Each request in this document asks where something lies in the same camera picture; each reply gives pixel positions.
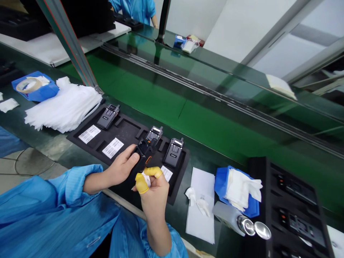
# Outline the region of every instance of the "small box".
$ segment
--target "small box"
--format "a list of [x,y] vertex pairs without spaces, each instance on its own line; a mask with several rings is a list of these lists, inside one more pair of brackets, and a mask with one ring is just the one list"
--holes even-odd
[[[215,192],[219,196],[220,201],[230,206],[232,205],[226,198],[224,198],[224,196],[226,196],[226,191],[227,191],[229,170],[232,168],[245,174],[250,179],[253,179],[248,174],[232,166],[217,169],[216,176],[215,176],[215,186],[214,186]],[[244,214],[245,216],[249,218],[254,218],[254,217],[259,216],[259,202],[256,199],[254,199],[251,196],[251,194],[248,197],[248,208],[245,209],[245,212],[242,212],[242,214]]]
[[28,94],[24,94],[21,92],[19,92],[19,93],[22,94],[24,96],[24,98],[26,98],[27,100],[37,101],[37,102],[42,102],[42,101],[45,101],[46,99],[49,99],[51,97],[56,96],[56,94],[60,90],[59,87],[55,84],[55,82],[49,76],[47,76],[46,74],[41,73],[39,71],[30,73],[30,74],[28,74],[22,78],[19,78],[19,79],[13,81],[12,87],[15,91],[17,91],[16,87],[20,82],[25,80],[27,77],[38,77],[38,76],[44,76],[45,78],[47,78],[50,81],[50,83],[45,85],[45,86],[42,86],[41,88],[39,88],[38,90],[36,90],[34,92],[31,92]]

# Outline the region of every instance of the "black organizer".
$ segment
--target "black organizer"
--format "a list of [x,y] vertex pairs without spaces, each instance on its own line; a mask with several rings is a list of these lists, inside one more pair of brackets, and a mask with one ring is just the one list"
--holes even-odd
[[[250,158],[248,167],[248,174],[255,179],[261,179],[263,185],[260,215],[252,221],[266,224],[272,237],[264,240],[256,236],[246,236],[245,257],[334,258],[323,208],[317,198],[316,190],[292,173],[271,163],[266,157]],[[298,193],[285,189],[286,184]],[[313,247],[310,247],[299,238],[300,234],[287,229],[282,222],[284,219],[281,217],[280,209],[288,210],[300,220],[320,229],[324,246],[312,239],[302,237],[312,243]]]
[[[99,134],[97,134],[92,140],[90,140],[87,144],[85,144],[82,140],[78,137],[84,131],[86,131],[92,125],[96,125],[98,119],[100,118],[101,114],[104,112],[108,105],[101,105],[92,115],[90,115],[85,121],[83,121],[77,129],[73,130],[67,136],[67,139],[83,150],[87,151],[88,153],[92,154],[94,157],[98,158],[99,160],[103,161],[107,165],[111,165],[115,158],[124,151],[129,145],[131,144],[138,144],[139,140],[146,136],[149,132],[149,128],[136,122],[132,118],[124,115],[120,112],[117,117],[115,118],[112,126],[107,130],[101,130]],[[102,150],[113,140],[119,139],[122,143],[124,143],[123,147],[112,157],[109,159]],[[168,168],[172,173],[172,177],[169,181],[169,192],[167,197],[167,202],[171,205],[174,204],[179,186],[183,179],[185,169],[187,163],[189,161],[190,152],[188,149],[183,148],[180,159],[177,163],[175,168],[169,167],[162,163],[165,154],[167,152],[168,146],[170,143],[170,139],[162,136],[156,145],[157,152],[152,157],[151,161],[149,162],[149,167],[162,167],[163,165]],[[124,182],[129,186],[135,185],[135,175],[130,175],[128,179]]]
[[40,23],[27,13],[0,6],[0,33],[29,41],[51,32],[50,28]]
[[115,21],[124,24],[132,29],[132,31],[137,31],[143,28],[143,23],[138,22],[130,17],[124,16],[119,13],[114,13]]

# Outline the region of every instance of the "black tray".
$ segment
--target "black tray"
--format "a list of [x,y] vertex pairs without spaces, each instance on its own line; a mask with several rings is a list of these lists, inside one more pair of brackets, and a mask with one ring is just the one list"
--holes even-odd
[[[260,215],[253,218],[252,221],[261,221],[266,224],[271,231],[272,237],[269,240],[264,240],[258,236],[245,237],[245,257],[285,258],[281,251],[292,250],[296,251],[300,257],[334,258],[323,208],[317,198],[317,191],[312,186],[302,181],[291,172],[270,162],[266,157],[250,158],[248,163],[248,174],[255,179],[261,179],[263,185],[261,189],[262,202],[260,203]],[[312,204],[281,189],[278,186],[279,175],[283,175],[289,180],[293,180],[297,182],[298,185],[310,190],[315,195],[315,203]],[[280,222],[279,209],[288,210],[307,223],[320,229],[326,247],[318,245],[313,240],[307,239],[313,245],[311,248],[306,245],[298,235],[283,227]]]
[[[90,115],[85,121],[83,121],[77,129],[69,133],[67,139],[72,143],[76,144],[83,150],[87,151],[88,153],[92,154],[97,159],[103,161],[107,165],[111,165],[115,158],[125,150],[131,144],[138,144],[139,140],[144,137],[149,128],[136,122],[135,120],[131,119],[130,117],[124,115],[123,113],[119,113],[115,118],[112,126],[107,130],[101,130],[99,134],[97,134],[92,140],[90,140],[87,144],[85,144],[82,140],[78,137],[84,131],[86,131],[92,125],[96,125],[100,115],[104,112],[108,105],[101,105],[92,115]],[[114,139],[119,139],[122,143],[124,143],[123,147],[112,157],[109,159],[102,150]],[[171,205],[174,204],[178,189],[180,187],[180,183],[183,179],[185,169],[190,157],[190,151],[186,148],[183,148],[180,159],[177,163],[175,168],[169,167],[162,163],[165,154],[167,152],[167,148],[169,146],[170,139],[162,136],[156,145],[157,152],[152,157],[149,167],[162,167],[163,165],[168,168],[172,173],[172,177],[169,181],[169,191],[167,202]],[[135,176],[130,175],[126,180],[126,184],[128,186],[135,185],[135,180],[133,180]]]
[[137,21],[130,19],[130,18],[128,18],[122,14],[114,13],[114,17],[115,17],[115,21],[130,27],[132,29],[132,31],[137,31],[137,30],[140,30],[143,28],[143,23],[141,23],[141,22],[136,23]]

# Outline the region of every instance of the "floor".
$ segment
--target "floor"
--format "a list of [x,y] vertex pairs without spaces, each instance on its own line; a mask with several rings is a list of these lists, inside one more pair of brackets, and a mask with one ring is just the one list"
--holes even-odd
[[0,158],[0,194],[29,179],[30,175],[39,174],[46,180],[58,177],[67,171],[67,168],[52,161],[34,148],[28,148],[21,152],[14,152],[5,158]]

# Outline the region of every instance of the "metal pole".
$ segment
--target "metal pole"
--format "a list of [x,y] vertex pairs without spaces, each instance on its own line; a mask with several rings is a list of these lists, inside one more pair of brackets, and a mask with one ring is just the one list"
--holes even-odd
[[79,40],[74,33],[61,1],[37,0],[37,3],[62,43],[84,84],[94,87],[97,92],[103,94],[82,51]]
[[164,37],[165,37],[165,30],[166,30],[170,4],[171,4],[171,0],[164,0],[164,3],[162,4],[160,25],[159,25],[159,35],[157,39],[155,40],[156,42],[159,42],[163,45],[166,45],[164,42]]

